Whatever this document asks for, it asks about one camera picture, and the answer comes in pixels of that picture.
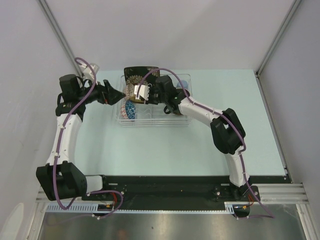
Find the clear wire dish rack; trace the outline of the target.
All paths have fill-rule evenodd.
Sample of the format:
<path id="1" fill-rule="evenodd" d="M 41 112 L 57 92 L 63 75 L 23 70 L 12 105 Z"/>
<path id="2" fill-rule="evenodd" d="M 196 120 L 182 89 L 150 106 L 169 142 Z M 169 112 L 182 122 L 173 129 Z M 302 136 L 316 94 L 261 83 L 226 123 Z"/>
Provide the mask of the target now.
<path id="1" fill-rule="evenodd" d="M 191 117 L 184 115 L 165 114 L 165 104 L 160 103 L 158 105 L 153 104 L 138 104 L 134 103 L 136 109 L 135 120 L 121 120 L 120 108 L 126 100 L 123 98 L 119 101 L 113 110 L 116 121 L 123 127 L 182 127 L 188 126 L 193 120 Z"/>

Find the beige patterned bowl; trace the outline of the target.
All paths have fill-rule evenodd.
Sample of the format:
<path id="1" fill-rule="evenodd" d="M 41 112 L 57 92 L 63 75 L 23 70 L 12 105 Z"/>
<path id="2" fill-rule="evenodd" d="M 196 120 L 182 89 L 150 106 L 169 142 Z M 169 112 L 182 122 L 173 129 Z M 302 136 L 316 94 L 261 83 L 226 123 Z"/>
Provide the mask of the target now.
<path id="1" fill-rule="evenodd" d="M 123 92 L 125 94 L 125 100 L 132 100 L 136 98 L 135 85 L 131 83 L 125 86 Z"/>

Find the red black mug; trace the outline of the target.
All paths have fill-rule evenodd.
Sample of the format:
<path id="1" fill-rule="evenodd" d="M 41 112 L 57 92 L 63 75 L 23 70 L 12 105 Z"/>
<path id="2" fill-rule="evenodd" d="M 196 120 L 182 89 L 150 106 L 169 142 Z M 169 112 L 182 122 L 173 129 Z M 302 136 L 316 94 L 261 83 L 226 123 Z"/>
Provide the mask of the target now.
<path id="1" fill-rule="evenodd" d="M 181 113 L 178 105 L 166 105 L 164 107 L 164 109 L 163 109 L 163 112 L 166 115 L 169 115 L 169 114 L 174 114 L 174 115 L 177 115 L 177 116 L 182 116 L 183 115 Z"/>

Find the light blue cup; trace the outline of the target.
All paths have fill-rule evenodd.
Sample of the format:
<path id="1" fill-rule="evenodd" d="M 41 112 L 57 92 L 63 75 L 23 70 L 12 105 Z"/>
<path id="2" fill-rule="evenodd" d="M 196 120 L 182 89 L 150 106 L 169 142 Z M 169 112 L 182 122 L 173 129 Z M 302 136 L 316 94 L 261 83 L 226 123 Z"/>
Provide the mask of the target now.
<path id="1" fill-rule="evenodd" d="M 176 84 L 176 88 L 177 88 L 177 89 L 182 89 L 182 88 L 184 88 L 184 89 L 188 90 L 188 89 L 189 89 L 188 82 L 185 81 L 185 80 L 181 80 L 181 81 L 179 81 L 179 82 Z"/>

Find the blue patterned bowl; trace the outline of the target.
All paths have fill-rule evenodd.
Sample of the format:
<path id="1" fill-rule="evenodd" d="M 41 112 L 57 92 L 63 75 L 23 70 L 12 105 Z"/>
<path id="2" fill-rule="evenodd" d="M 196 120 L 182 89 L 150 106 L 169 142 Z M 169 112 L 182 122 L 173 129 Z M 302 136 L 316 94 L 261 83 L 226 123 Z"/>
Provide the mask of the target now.
<path id="1" fill-rule="evenodd" d="M 132 121 L 136 119 L 136 107 L 131 100 L 127 100 L 121 105 L 120 119 Z"/>

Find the black floral square plate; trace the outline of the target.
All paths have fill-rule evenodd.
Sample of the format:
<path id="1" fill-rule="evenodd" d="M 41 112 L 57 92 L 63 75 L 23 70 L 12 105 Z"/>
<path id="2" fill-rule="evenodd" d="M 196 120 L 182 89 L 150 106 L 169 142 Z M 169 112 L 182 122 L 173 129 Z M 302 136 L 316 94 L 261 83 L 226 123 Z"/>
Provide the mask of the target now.
<path id="1" fill-rule="evenodd" d="M 138 85 L 142 78 L 151 72 L 154 69 L 157 69 L 156 66 L 129 66 L 124 68 L 124 78 L 126 85 Z M 144 85 L 154 85 L 156 79 L 160 77 L 160 71 L 154 71 L 144 80 Z"/>

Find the yellow black saucer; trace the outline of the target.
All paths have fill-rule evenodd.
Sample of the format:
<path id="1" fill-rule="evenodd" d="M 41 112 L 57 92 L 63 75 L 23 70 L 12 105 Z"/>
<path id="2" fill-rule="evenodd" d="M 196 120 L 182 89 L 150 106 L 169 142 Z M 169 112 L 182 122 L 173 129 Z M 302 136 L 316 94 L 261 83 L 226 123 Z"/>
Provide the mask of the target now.
<path id="1" fill-rule="evenodd" d="M 131 100 L 133 103 L 136 103 L 136 104 L 145 104 L 145 100 L 144 99 L 132 99 Z"/>

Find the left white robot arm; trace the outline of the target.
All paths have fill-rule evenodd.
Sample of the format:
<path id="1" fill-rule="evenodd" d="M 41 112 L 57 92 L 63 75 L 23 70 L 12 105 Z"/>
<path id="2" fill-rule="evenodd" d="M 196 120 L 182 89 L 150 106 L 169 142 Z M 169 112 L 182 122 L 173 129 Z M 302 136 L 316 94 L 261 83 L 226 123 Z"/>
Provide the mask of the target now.
<path id="1" fill-rule="evenodd" d="M 87 104 L 112 106 L 125 94 L 113 88 L 108 80 L 88 86 L 86 82 L 87 79 L 75 74 L 59 78 L 61 93 L 55 109 L 57 129 L 53 147 L 46 164 L 36 169 L 36 177 L 50 201 L 84 197 L 90 192 L 105 200 L 111 193 L 102 175 L 86 176 L 76 167 L 76 142 Z"/>

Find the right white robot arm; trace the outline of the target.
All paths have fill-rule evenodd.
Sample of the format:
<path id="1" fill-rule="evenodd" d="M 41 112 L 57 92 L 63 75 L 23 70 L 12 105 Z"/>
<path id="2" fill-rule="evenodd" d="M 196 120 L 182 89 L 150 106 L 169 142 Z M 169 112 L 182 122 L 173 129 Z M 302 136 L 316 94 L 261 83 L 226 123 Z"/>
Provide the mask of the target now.
<path id="1" fill-rule="evenodd" d="M 242 201 L 249 194 L 245 185 L 250 175 L 246 172 L 242 153 L 246 150 L 244 138 L 246 133 L 231 108 L 218 110 L 200 103 L 190 96 L 188 90 L 176 88 L 168 75 L 158 77 L 149 90 L 148 103 L 165 104 L 176 115 L 191 117 L 211 130 L 215 147 L 225 155 L 229 170 L 231 196 Z"/>

